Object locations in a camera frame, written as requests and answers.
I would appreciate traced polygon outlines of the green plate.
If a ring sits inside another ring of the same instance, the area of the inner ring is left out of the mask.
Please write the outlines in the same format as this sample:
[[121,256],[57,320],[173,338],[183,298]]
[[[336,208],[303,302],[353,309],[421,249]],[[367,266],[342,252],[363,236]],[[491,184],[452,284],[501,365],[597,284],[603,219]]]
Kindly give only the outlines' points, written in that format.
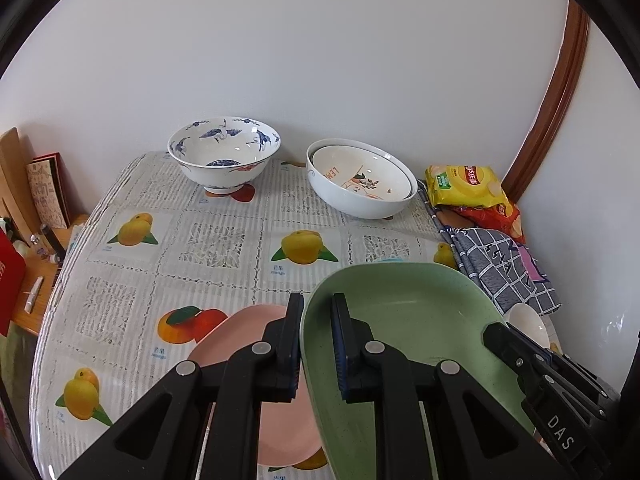
[[345,403],[338,388],[329,314],[337,292],[375,339],[416,362],[459,362],[527,431],[534,429],[522,411],[515,374],[482,341],[485,327],[502,316],[471,280],[437,263],[349,266],[317,286],[300,326],[307,388],[335,478],[375,476],[373,406]]

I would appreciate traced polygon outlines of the pink plate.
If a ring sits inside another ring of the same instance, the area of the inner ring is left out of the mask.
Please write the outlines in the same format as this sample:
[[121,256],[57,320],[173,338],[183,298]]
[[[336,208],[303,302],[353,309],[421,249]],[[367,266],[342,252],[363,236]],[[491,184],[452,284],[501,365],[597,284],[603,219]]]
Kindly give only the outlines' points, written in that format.
[[[266,325],[285,313],[286,307],[280,304],[254,304],[230,315],[218,309],[205,310],[192,322],[196,346],[189,359],[201,367],[224,362],[236,350],[262,338]],[[319,469],[326,464],[305,378],[299,378],[292,402],[262,406],[258,463],[300,470]]]

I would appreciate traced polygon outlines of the grey checked folded cloth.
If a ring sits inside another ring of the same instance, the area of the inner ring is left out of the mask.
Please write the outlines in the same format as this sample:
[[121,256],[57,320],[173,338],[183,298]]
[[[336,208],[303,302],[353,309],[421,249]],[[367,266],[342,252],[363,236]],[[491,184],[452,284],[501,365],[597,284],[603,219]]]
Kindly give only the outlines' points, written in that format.
[[425,182],[418,183],[418,193],[452,252],[454,267],[488,296],[500,314],[507,314],[516,304],[527,304],[540,315],[559,310],[561,300],[555,287],[526,245],[497,230],[447,226],[437,218],[440,209],[428,199]]

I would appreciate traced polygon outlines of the fruit print tablecloth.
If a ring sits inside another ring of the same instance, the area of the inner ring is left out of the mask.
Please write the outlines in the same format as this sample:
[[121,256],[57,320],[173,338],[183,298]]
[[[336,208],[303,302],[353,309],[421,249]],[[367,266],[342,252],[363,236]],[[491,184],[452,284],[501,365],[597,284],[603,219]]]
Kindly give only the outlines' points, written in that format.
[[385,273],[406,291],[410,264],[440,237],[420,198],[384,220],[328,206],[306,170],[275,160],[239,197],[213,197],[165,153],[134,160],[67,253],[32,367],[29,423],[43,478],[56,479],[213,328],[218,314],[310,296],[330,275],[359,276],[375,296]]

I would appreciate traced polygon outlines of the red chip bag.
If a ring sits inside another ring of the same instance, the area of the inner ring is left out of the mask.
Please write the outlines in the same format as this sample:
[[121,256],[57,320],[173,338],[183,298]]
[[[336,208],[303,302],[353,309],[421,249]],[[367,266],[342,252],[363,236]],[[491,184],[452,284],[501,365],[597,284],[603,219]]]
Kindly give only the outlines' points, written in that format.
[[480,228],[497,230],[518,243],[526,243],[521,211],[514,203],[497,204],[490,208],[454,206],[454,211]]

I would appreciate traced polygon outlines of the wooden side shelf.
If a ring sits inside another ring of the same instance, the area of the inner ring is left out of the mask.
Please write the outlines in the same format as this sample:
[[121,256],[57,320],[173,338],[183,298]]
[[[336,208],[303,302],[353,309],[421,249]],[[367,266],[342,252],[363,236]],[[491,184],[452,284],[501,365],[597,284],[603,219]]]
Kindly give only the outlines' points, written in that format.
[[[1,135],[1,213],[13,221],[24,242],[37,233],[40,222],[29,191],[26,158],[17,128]],[[18,281],[20,287],[11,304],[11,322],[37,336],[62,264],[38,256],[32,248],[24,261],[24,276]]]

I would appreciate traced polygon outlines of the red paper bag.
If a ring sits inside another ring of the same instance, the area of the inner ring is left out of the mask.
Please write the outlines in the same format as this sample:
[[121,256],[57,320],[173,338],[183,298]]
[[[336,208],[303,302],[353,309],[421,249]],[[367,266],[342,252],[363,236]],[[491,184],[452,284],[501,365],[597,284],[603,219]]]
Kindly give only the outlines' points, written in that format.
[[13,309],[26,271],[25,259],[0,231],[0,333],[8,334]]

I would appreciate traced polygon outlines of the yellow chip bag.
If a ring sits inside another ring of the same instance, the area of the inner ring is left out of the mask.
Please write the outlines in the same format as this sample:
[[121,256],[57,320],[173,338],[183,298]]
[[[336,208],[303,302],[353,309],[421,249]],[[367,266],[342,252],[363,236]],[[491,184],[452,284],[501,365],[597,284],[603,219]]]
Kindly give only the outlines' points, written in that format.
[[509,203],[490,167],[432,165],[425,177],[428,199],[435,206],[491,208]]

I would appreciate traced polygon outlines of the large white bowl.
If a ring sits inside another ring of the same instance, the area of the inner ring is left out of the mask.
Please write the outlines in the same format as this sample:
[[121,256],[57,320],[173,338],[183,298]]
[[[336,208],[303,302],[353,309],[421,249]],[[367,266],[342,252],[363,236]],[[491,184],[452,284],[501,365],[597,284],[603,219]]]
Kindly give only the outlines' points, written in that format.
[[[399,202],[388,202],[387,200],[372,200],[367,196],[359,195],[354,192],[349,192],[344,188],[340,188],[327,178],[320,174],[320,171],[314,168],[311,163],[311,156],[319,148],[329,145],[348,145],[356,146],[356,148],[365,148],[370,150],[374,154],[383,155],[385,158],[394,162],[410,179],[412,184],[412,194],[400,200]],[[418,192],[418,182],[411,170],[404,165],[395,156],[377,148],[376,146],[363,143],[360,141],[347,140],[347,139],[322,139],[314,142],[307,148],[306,154],[306,169],[308,181],[316,194],[329,206],[341,211],[343,214],[349,216],[364,219],[364,220],[381,220],[387,217],[393,217],[395,214],[399,214],[410,203],[410,200],[416,196]]]

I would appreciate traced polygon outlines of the lemon print inner bowl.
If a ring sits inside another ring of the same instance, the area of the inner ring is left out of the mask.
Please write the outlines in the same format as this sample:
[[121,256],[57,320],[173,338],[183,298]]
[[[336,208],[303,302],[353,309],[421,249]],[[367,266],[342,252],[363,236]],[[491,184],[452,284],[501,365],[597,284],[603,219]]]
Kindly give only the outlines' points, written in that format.
[[312,154],[311,163],[340,188],[372,200],[399,202],[412,194],[409,177],[394,162],[365,148],[324,146]]

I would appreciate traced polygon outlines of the patterned red book box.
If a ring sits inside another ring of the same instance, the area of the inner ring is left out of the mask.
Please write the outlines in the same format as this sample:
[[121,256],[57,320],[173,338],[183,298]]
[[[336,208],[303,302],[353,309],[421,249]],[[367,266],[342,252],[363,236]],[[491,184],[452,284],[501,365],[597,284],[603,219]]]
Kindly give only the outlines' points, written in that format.
[[50,153],[34,158],[26,165],[26,174],[40,221],[52,229],[68,229],[72,218],[65,195],[61,155]]

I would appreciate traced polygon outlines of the blue crane pattern bowl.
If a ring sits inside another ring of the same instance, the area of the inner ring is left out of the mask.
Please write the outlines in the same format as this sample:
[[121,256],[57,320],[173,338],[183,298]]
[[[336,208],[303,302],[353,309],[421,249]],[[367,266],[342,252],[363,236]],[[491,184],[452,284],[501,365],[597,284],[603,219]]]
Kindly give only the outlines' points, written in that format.
[[281,136],[264,122],[221,116],[197,120],[167,141],[181,172],[205,191],[229,195],[257,178],[281,147]]

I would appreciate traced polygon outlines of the brown wooden door frame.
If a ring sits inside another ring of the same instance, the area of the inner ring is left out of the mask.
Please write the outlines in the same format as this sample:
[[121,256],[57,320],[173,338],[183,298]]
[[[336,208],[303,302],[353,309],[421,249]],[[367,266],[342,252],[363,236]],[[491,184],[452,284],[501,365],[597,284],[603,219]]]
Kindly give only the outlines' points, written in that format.
[[517,203],[534,180],[559,133],[576,91],[589,39],[590,18],[575,0],[567,0],[563,37],[548,88],[532,128],[518,151],[502,187]]

